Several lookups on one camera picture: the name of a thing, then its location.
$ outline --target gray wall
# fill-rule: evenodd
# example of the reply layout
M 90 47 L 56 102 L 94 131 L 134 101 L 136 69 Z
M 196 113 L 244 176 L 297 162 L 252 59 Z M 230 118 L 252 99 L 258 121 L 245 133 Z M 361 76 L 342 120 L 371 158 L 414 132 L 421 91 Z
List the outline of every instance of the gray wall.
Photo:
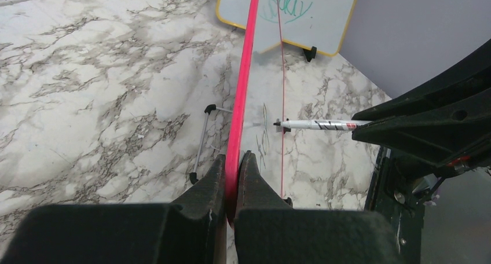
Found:
M 490 38 L 491 0 L 358 0 L 341 55 L 397 97 Z M 426 212 L 422 263 L 491 263 L 491 177 L 466 173 L 440 192 Z
M 422 263 L 491 263 L 491 176 L 483 171 L 448 179 L 427 207 Z
M 491 38 L 491 0 L 358 0 L 341 55 L 397 97 Z

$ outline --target whiteboard stand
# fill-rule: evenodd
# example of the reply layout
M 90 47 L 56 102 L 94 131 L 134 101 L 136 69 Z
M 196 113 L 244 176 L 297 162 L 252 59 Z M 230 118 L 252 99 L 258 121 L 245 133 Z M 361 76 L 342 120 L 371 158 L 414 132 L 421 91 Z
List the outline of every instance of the whiteboard stand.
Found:
M 303 55 L 305 56 L 305 59 L 307 60 L 307 62 L 309 63 L 313 58 L 316 58 L 316 54 L 317 54 L 317 48 L 315 46 L 312 46 L 312 48 L 310 48 L 310 50 L 307 50 L 307 49 L 303 49 Z
M 215 104 L 210 104 L 210 105 L 206 106 L 206 109 L 204 109 L 204 113 L 206 114 L 206 116 L 204 118 L 203 130 L 201 131 L 201 139 L 200 139 L 200 144 L 199 144 L 199 147 L 198 147 L 198 153 L 196 155 L 196 161 L 195 161 L 195 166 L 193 168 L 193 172 L 189 174 L 189 181 L 193 185 L 198 182 L 196 170 L 198 169 L 199 158 L 201 156 L 201 149 L 203 148 L 204 136 L 206 134 L 206 127 L 208 125 L 208 118 L 210 117 L 211 112 L 214 111 L 214 110 L 232 113 L 231 110 L 229 110 L 229 109 L 223 109 L 223 108 L 218 108 L 217 105 L 215 105 Z

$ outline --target marble countertop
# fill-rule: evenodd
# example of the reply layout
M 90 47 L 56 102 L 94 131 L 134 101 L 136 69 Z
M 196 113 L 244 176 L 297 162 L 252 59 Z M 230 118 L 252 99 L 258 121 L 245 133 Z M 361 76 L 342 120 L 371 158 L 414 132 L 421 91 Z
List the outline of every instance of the marble countertop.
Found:
M 0 255 L 48 203 L 171 201 L 191 186 L 204 107 L 232 108 L 244 32 L 216 0 L 25 0 L 0 7 Z M 291 119 L 349 119 L 388 96 L 342 56 L 286 47 Z M 198 168 L 225 153 L 214 112 Z M 377 147 L 349 133 L 285 135 L 295 208 L 363 207 Z M 229 232 L 228 263 L 236 261 Z

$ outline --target metal stand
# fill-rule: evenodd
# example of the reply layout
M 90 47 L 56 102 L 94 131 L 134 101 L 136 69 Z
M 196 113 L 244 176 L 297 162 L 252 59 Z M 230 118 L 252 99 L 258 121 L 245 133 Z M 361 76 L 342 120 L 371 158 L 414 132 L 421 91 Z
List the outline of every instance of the metal stand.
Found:
M 219 108 L 215 104 L 208 105 L 208 106 L 206 106 L 206 109 L 204 109 L 204 113 L 206 114 L 206 116 L 204 118 L 203 130 L 201 131 L 201 139 L 200 139 L 200 144 L 198 147 L 198 154 L 196 155 L 195 167 L 193 168 L 193 172 L 189 174 L 189 180 L 191 181 L 191 184 L 193 184 L 193 185 L 196 184 L 196 182 L 198 182 L 196 170 L 198 169 L 198 163 L 199 163 L 199 159 L 201 156 L 201 149 L 203 148 L 204 135 L 206 133 L 206 127 L 208 125 L 208 118 L 210 118 L 210 114 L 214 110 L 232 113 L 231 110 Z

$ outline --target whiteboard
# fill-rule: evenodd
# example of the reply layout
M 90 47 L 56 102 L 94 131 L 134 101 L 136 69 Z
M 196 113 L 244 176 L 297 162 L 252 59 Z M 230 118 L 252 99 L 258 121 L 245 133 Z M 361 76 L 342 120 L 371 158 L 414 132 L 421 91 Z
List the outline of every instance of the whiteboard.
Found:
M 250 1 L 218 0 L 218 19 L 245 29 Z M 283 42 L 307 50 L 315 46 L 320 54 L 336 55 L 341 49 L 355 2 L 356 0 L 279 0 Z M 277 12 L 277 0 L 259 0 L 257 27 L 265 31 L 274 30 L 268 26 L 279 25 Z M 261 51 L 278 44 L 275 35 L 255 43 Z

